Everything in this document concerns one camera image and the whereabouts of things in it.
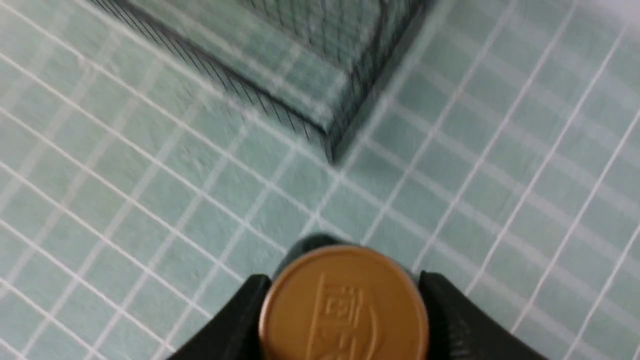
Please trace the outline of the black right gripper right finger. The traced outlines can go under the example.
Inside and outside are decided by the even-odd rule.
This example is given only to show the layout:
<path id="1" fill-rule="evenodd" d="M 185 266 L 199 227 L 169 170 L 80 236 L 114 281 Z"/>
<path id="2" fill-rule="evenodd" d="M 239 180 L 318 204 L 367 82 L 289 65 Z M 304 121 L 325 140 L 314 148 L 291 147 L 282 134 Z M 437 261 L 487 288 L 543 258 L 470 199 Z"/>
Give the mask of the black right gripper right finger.
<path id="1" fill-rule="evenodd" d="M 428 360 L 544 360 L 494 321 L 440 273 L 421 271 L 429 322 Z"/>

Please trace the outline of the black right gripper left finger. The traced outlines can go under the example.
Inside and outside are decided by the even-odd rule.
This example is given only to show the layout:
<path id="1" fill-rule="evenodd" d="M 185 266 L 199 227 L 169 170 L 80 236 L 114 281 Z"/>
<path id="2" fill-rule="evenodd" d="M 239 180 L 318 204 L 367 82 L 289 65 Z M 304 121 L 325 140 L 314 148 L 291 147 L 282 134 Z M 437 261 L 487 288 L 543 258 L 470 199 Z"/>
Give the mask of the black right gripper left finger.
<path id="1" fill-rule="evenodd" d="M 170 360 L 262 360 L 259 315 L 272 281 L 250 275 L 226 305 Z"/>

